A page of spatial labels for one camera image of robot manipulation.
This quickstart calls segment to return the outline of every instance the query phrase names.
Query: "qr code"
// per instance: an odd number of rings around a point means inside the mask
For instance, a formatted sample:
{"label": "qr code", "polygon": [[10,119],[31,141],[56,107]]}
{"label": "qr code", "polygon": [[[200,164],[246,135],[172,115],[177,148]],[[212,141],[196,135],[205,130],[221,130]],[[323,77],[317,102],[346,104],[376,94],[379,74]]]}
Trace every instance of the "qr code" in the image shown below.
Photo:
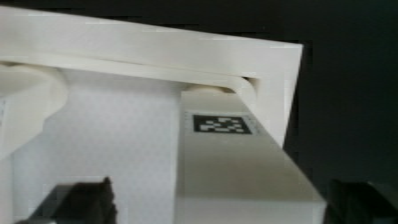
{"label": "qr code", "polygon": [[241,117],[193,115],[195,132],[251,134]]}

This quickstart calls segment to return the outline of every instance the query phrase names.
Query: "black background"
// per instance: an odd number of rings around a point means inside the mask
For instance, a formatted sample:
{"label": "black background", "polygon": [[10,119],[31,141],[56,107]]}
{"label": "black background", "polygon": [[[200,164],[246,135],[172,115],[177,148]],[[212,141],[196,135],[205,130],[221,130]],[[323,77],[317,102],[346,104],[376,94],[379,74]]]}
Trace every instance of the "black background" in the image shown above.
{"label": "black background", "polygon": [[305,45],[283,150],[319,192],[331,178],[398,187],[398,1],[1,1]]}

